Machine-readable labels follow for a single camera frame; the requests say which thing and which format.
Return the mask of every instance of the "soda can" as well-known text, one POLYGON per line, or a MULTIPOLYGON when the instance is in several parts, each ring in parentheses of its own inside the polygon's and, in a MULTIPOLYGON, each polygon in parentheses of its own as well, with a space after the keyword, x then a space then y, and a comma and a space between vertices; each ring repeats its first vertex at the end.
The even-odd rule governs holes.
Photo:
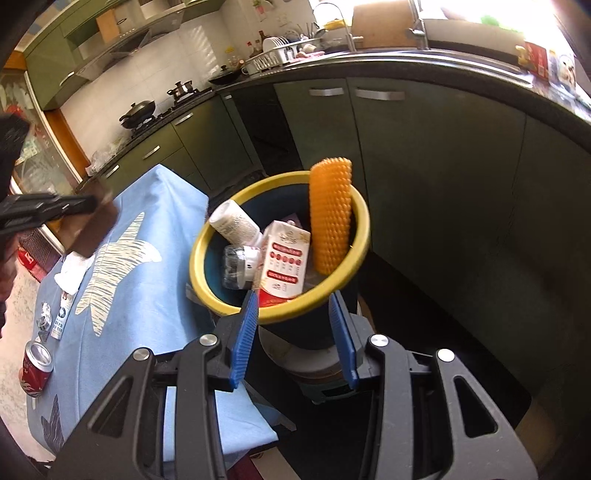
POLYGON ((39 328, 41 343, 45 343, 51 329, 51 307, 45 302, 41 306, 41 315, 37 319, 37 327, 39 328))
POLYGON ((42 343, 30 341, 25 345, 22 360, 21 387, 30 397, 38 397, 53 371, 53 360, 42 343))
POLYGON ((74 295, 70 295, 65 291, 62 292, 60 311, 58 312, 56 319, 53 322, 53 326, 51 327, 51 336, 56 340, 61 339, 61 335, 64 333, 64 327, 66 325, 66 320, 68 319, 70 309, 72 308, 72 303, 74 303, 74 295))

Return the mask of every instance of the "plastic bag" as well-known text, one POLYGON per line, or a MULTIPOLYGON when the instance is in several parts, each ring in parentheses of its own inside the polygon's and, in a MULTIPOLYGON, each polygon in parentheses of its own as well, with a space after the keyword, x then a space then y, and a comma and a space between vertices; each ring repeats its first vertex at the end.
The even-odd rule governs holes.
POLYGON ((100 172, 100 170, 110 162, 111 158, 117 155, 129 140, 131 132, 126 132, 125 135, 107 143, 104 147, 97 149, 90 159, 90 166, 86 167, 86 173, 89 177, 100 172))

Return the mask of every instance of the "white tile wall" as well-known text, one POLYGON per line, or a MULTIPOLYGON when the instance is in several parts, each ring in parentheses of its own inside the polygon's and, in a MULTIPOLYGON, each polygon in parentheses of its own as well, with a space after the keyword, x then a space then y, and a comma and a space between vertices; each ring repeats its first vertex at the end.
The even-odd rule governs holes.
POLYGON ((227 63, 231 44, 221 13, 213 12, 183 23, 84 85, 61 111, 86 156, 129 134, 119 118, 132 103, 154 100, 158 115, 172 106, 166 92, 175 82, 192 80, 194 87, 206 88, 207 79, 227 63))

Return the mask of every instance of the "white cloth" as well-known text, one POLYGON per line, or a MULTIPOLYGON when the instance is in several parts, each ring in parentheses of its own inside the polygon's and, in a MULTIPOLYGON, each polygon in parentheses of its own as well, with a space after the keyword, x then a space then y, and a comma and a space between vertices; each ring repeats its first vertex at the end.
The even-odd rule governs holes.
POLYGON ((85 258, 76 252, 72 252, 64 260, 61 271, 54 275, 56 283, 66 293, 76 295, 86 270, 90 268, 94 260, 94 254, 90 258, 85 258))

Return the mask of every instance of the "red box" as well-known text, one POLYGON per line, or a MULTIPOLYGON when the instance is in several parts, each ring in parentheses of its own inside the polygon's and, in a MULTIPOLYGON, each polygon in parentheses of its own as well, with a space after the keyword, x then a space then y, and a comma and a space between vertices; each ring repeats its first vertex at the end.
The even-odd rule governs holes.
POLYGON ((532 63, 530 71, 534 75, 548 80, 548 53, 546 49, 528 41, 525 42, 525 49, 530 55, 530 62, 532 63))

